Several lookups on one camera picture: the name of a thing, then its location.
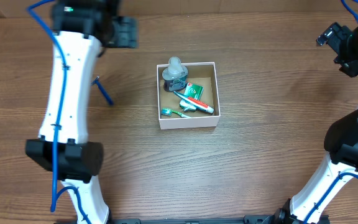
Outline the dark blue pump bottle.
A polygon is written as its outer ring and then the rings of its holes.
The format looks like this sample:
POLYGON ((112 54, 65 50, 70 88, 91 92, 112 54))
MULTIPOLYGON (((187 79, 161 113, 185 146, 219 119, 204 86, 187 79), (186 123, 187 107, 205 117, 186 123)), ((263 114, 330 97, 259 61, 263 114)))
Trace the dark blue pump bottle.
POLYGON ((186 88, 188 69, 181 64, 178 57, 171 57, 168 61, 168 67, 162 72, 164 80, 164 90, 168 92, 181 91, 186 88))

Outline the blue disposable razor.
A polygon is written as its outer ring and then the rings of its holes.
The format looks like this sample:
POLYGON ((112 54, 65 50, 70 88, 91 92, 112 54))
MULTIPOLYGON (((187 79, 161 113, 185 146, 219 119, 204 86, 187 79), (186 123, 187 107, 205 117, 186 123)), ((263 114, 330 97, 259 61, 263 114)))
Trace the blue disposable razor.
POLYGON ((97 76, 92 82, 91 86, 96 85, 101 92, 101 94, 104 96, 105 100, 107 101, 108 105, 113 106, 114 102, 112 98, 110 97, 109 93, 106 91, 106 89, 103 87, 103 85, 99 81, 99 76, 97 76))

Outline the green white toothbrush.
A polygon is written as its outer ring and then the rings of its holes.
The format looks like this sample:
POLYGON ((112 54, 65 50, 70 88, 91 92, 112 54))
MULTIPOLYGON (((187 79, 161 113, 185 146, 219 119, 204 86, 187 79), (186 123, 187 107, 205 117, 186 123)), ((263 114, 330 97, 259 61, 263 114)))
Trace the green white toothbrush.
POLYGON ((176 114, 181 118, 191 118, 191 116, 185 115, 185 114, 183 114, 183 113, 181 113, 179 111, 175 111, 175 110, 172 110, 170 108, 162 108, 162 110, 161 110, 161 115, 172 116, 172 114, 176 114))

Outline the green white soap bar package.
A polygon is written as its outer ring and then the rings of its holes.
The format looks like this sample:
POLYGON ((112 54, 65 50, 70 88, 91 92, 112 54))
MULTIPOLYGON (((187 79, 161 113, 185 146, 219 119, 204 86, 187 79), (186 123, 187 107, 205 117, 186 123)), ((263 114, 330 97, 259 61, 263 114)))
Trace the green white soap bar package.
POLYGON ((200 100, 203 94, 204 87, 194 84, 194 83, 187 83, 186 88, 184 91, 184 95, 188 97, 192 97, 196 100, 200 100))

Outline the green red toothpaste tube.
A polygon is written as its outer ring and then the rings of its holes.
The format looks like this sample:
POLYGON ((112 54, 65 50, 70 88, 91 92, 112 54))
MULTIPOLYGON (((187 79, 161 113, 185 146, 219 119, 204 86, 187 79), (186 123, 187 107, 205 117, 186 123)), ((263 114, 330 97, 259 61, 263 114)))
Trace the green red toothpaste tube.
POLYGON ((212 107, 210 107, 209 105, 207 105, 206 103, 203 103, 200 100, 196 100, 192 97, 189 96, 185 96, 182 93, 179 93, 177 91, 173 92, 177 97, 181 98, 182 100, 186 101, 188 104, 193 105, 194 107, 196 107, 198 110, 201 110, 205 113, 209 113, 209 114, 213 114, 214 113, 214 109, 212 107))

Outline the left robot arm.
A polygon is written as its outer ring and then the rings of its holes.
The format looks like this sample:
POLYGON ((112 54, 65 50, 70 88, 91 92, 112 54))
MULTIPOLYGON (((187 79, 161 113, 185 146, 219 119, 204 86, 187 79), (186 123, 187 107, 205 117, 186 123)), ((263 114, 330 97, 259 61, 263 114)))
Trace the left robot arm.
POLYGON ((120 2, 53 1, 52 24, 27 12, 45 31, 53 45, 53 67, 45 117, 37 138, 25 144, 25 153, 52 173, 51 210, 68 193, 77 223, 112 223, 98 175, 103 145, 88 138, 87 110, 97 60, 107 49, 134 49, 138 45, 137 21, 121 16, 120 2))

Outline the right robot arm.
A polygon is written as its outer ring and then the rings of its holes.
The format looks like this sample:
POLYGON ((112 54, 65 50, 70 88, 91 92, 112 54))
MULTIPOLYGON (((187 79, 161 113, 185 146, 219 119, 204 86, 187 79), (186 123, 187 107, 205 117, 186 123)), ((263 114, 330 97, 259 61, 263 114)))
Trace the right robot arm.
MULTIPOLYGON (((358 14, 350 13, 358 23, 358 14)), ((358 76, 358 26, 350 30, 335 22, 316 42, 336 52, 334 62, 342 73, 358 76)), ((329 127, 324 149, 325 156, 307 184, 263 223, 329 223, 324 209, 351 179, 358 179, 358 108, 329 127)))

